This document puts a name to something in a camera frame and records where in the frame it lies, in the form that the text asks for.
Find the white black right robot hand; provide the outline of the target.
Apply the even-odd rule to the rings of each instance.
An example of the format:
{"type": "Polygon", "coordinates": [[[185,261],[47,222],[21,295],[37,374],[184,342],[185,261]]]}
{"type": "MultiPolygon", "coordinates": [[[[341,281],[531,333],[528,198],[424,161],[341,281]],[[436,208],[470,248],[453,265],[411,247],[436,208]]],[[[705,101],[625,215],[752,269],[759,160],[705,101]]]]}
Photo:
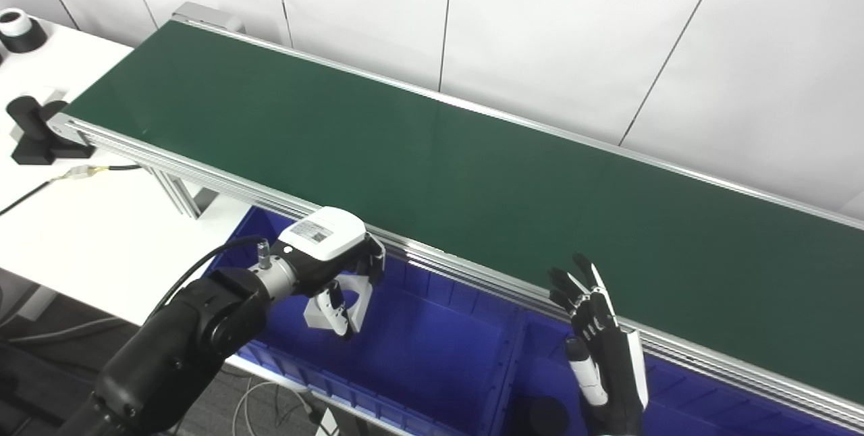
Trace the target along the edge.
{"type": "Polygon", "coordinates": [[[570,319],[564,351],[587,433],[642,435],[650,396],[640,331],[618,321],[595,264],[581,252],[572,261],[573,272],[550,268],[549,300],[570,319]]]}

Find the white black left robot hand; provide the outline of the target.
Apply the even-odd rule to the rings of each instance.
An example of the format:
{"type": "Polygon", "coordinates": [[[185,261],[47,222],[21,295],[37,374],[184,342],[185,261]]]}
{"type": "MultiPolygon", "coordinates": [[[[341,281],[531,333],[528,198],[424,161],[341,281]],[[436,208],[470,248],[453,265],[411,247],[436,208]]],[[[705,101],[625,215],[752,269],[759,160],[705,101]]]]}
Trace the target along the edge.
{"type": "Polygon", "coordinates": [[[367,286],[385,276],[386,250],[364,221],[335,207],[322,207],[278,234],[269,251],[271,266],[259,273],[273,303],[304,296],[324,318],[324,328],[350,339],[362,326],[368,302],[358,296],[348,307],[338,280],[347,273],[367,286]]]}

